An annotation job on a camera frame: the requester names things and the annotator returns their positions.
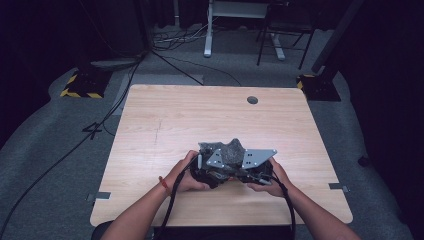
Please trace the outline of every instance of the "cable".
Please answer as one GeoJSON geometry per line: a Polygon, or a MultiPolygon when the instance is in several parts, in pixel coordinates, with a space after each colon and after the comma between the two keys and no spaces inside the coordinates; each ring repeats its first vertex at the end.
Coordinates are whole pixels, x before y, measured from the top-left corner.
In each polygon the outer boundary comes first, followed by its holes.
{"type": "Polygon", "coordinates": [[[219,70],[219,69],[217,69],[217,68],[213,68],[213,67],[209,67],[209,66],[206,66],[206,65],[202,65],[202,64],[198,64],[198,63],[194,63],[194,62],[190,62],[190,61],[186,61],[186,60],[181,60],[181,59],[177,59],[177,58],[174,58],[174,57],[167,57],[167,56],[162,56],[163,58],[170,58],[170,59],[174,59],[174,60],[176,60],[176,61],[180,61],[180,62],[185,62],[185,63],[190,63],[190,64],[193,64],[193,65],[196,65],[196,66],[200,66],[200,67],[204,67],[204,68],[209,68],[209,69],[212,69],[212,70],[215,70],[215,71],[218,71],[218,72],[221,72],[221,73],[224,73],[224,74],[227,74],[228,76],[230,76],[232,79],[234,79],[234,81],[236,81],[237,83],[238,83],[238,85],[241,87],[242,85],[241,85],[241,83],[233,76],[233,75],[231,75],[231,74],[229,74],[228,72],[225,72],[225,71],[222,71],[222,70],[219,70]]]}
{"type": "Polygon", "coordinates": [[[166,223],[168,223],[169,216],[171,215],[172,207],[174,206],[175,197],[177,195],[177,189],[178,186],[181,183],[181,180],[183,179],[185,175],[185,171],[190,167],[191,163],[197,159],[197,156],[194,156],[190,162],[187,164],[187,166],[184,167],[184,169],[181,171],[180,174],[178,174],[177,178],[175,179],[174,187],[172,188],[171,192],[171,200],[169,201],[168,209],[166,210],[165,218],[163,219],[162,225],[159,228],[158,234],[155,234],[153,239],[159,239],[160,235],[162,234],[163,230],[165,229],[166,223]]]}
{"type": "Polygon", "coordinates": [[[292,233],[291,239],[294,240],[296,238],[296,215],[294,214],[293,203],[290,199],[288,189],[286,188],[286,186],[284,186],[284,184],[282,182],[280,182],[280,179],[278,179],[278,176],[276,174],[275,174],[275,177],[274,176],[268,176],[268,175],[263,175],[263,176],[267,176],[267,177],[271,178],[272,180],[274,180],[278,184],[278,186],[280,186],[281,190],[283,191],[284,199],[286,199],[287,206],[288,206],[289,211],[290,211],[291,233],[292,233]]]}
{"type": "Polygon", "coordinates": [[[180,37],[176,37],[179,33],[180,33],[180,31],[179,32],[177,32],[177,34],[175,34],[174,35],[174,37],[172,37],[172,38],[166,38],[166,39],[160,39],[160,40],[158,40],[158,41],[155,41],[154,42],[154,46],[153,46],[153,49],[154,50],[156,50],[156,51],[168,51],[168,50],[175,50],[175,49],[177,49],[178,47],[180,47],[181,45],[183,45],[184,43],[192,43],[192,42],[194,42],[194,41],[196,41],[196,40],[198,40],[199,38],[204,38],[204,37],[206,37],[206,35],[204,35],[204,36],[200,36],[200,37],[195,37],[198,33],[200,33],[202,30],[204,30],[206,27],[208,26],[208,24],[206,24],[206,25],[204,25],[204,26],[202,26],[199,30],[197,30],[194,34],[192,34],[191,36],[189,36],[189,37],[187,37],[186,35],[187,35],[187,30],[186,30],[186,32],[183,34],[183,36],[180,36],[180,37]],[[168,44],[168,47],[159,47],[159,46],[156,46],[155,44],[156,43],[161,43],[161,42],[169,42],[169,44],[168,44]]]}
{"type": "Polygon", "coordinates": [[[109,110],[109,112],[106,114],[106,116],[103,118],[103,120],[96,124],[94,129],[88,133],[80,142],[78,142],[70,151],[68,151],[63,157],[61,157],[56,163],[54,163],[50,168],[48,168],[43,174],[41,174],[26,190],[25,192],[19,197],[19,199],[15,202],[12,209],[9,211],[6,220],[3,223],[3,227],[0,232],[0,239],[3,238],[4,232],[6,231],[7,224],[9,223],[13,213],[15,212],[16,208],[19,206],[21,201],[25,198],[25,196],[31,191],[34,186],[39,183],[52,169],[54,169],[57,165],[59,165],[63,160],[65,160],[69,155],[71,155],[81,144],[83,144],[103,123],[113,114],[113,112],[116,111],[118,106],[121,104],[121,102],[124,99],[124,96],[128,92],[129,87],[131,86],[132,78],[134,77],[134,73],[137,70],[138,66],[140,65],[141,61],[144,59],[144,56],[141,56],[140,60],[138,61],[137,65],[133,68],[133,72],[131,74],[131,77],[128,81],[128,85],[122,94],[120,100],[109,110]]]}
{"type": "Polygon", "coordinates": [[[165,61],[166,63],[168,63],[170,66],[172,66],[173,68],[175,68],[177,71],[181,72],[182,74],[186,75],[187,77],[193,79],[195,82],[197,82],[199,85],[204,86],[203,83],[199,82],[197,79],[195,79],[194,77],[190,76],[188,73],[184,72],[183,70],[179,69],[178,67],[176,67],[174,64],[170,63],[168,60],[166,60],[164,57],[162,57],[161,55],[157,54],[155,51],[152,50],[152,53],[156,56],[158,56],[160,59],[162,59],[163,61],[165,61]]]}

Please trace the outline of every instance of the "gray carpet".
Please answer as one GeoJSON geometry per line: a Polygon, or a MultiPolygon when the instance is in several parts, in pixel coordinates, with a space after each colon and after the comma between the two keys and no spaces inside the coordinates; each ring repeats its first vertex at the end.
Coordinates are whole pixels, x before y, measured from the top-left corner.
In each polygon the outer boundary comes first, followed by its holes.
{"type": "MultiPolygon", "coordinates": [[[[203,57],[202,38],[158,53],[231,74],[168,59],[193,76],[203,76],[205,85],[238,86],[235,78],[242,86],[296,87],[295,78],[311,73],[314,59],[330,36],[330,31],[316,33],[302,70],[297,69],[301,52],[291,50],[285,51],[286,61],[279,61],[273,49],[266,49],[261,65],[256,66],[259,44],[255,43],[253,31],[217,32],[211,58],[203,57]]],[[[290,42],[285,36],[281,40],[290,42]]],[[[1,225],[25,189],[86,136],[81,130],[103,119],[119,96],[123,79],[128,77],[128,70],[115,72],[104,99],[59,97],[73,70],[51,85],[52,100],[29,117],[0,151],[1,225]]],[[[135,81],[166,75],[182,77],[149,54],[137,69],[135,81]]],[[[346,82],[341,75],[334,82],[341,102],[309,102],[309,106],[337,176],[351,190],[346,193],[353,213],[349,225],[363,239],[412,239],[407,226],[398,220],[396,202],[379,175],[372,167],[357,164],[357,159],[366,155],[361,131],[346,82]]],[[[178,80],[175,84],[184,83],[178,80]]],[[[119,115],[113,115],[106,121],[109,132],[116,131],[119,120],[119,115]]],[[[113,139],[106,131],[97,133],[48,173],[17,207],[3,239],[90,239],[94,229],[89,222],[92,203],[86,197],[98,190],[113,139]]],[[[312,239],[303,225],[298,227],[297,236],[312,239]]]]}

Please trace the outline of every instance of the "person's right hand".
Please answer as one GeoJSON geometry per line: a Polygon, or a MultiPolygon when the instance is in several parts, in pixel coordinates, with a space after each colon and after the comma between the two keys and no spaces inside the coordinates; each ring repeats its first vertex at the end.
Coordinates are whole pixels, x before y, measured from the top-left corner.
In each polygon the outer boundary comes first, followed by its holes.
{"type": "MultiPolygon", "coordinates": [[[[293,184],[290,182],[289,177],[287,176],[286,171],[284,171],[283,167],[275,161],[273,157],[269,159],[269,162],[272,164],[274,173],[276,177],[283,183],[286,188],[290,189],[293,186],[293,184]]],[[[247,187],[253,189],[255,192],[268,192],[272,196],[276,197],[284,197],[283,190],[281,190],[278,183],[276,183],[274,180],[271,180],[271,185],[259,185],[255,183],[247,183],[247,187]]]]}

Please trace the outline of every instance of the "wooden table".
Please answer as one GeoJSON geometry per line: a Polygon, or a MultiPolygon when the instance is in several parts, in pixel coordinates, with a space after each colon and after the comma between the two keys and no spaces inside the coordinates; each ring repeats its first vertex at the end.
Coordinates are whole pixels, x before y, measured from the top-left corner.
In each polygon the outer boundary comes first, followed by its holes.
{"type": "MultiPolygon", "coordinates": [[[[123,111],[97,199],[92,225],[115,219],[166,176],[198,142],[277,149],[275,159],[292,182],[343,222],[352,214],[320,133],[298,89],[133,85],[123,111]],[[247,102],[249,96],[257,104],[247,102]]],[[[162,223],[169,198],[153,226],[162,223]]],[[[297,216],[297,223],[302,223],[297,216]]],[[[282,198],[257,193],[239,181],[203,192],[178,193],[168,226],[288,225],[282,198]]]]}

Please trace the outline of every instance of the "wrist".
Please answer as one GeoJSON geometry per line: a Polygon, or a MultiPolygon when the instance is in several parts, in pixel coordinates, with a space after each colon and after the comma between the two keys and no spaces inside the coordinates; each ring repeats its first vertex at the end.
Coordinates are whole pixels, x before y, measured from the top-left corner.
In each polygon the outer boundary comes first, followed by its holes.
{"type": "Polygon", "coordinates": [[[162,187],[162,190],[165,191],[165,194],[167,196],[171,196],[173,186],[170,186],[168,182],[169,180],[167,181],[166,178],[162,178],[162,176],[159,176],[159,185],[162,187]]]}

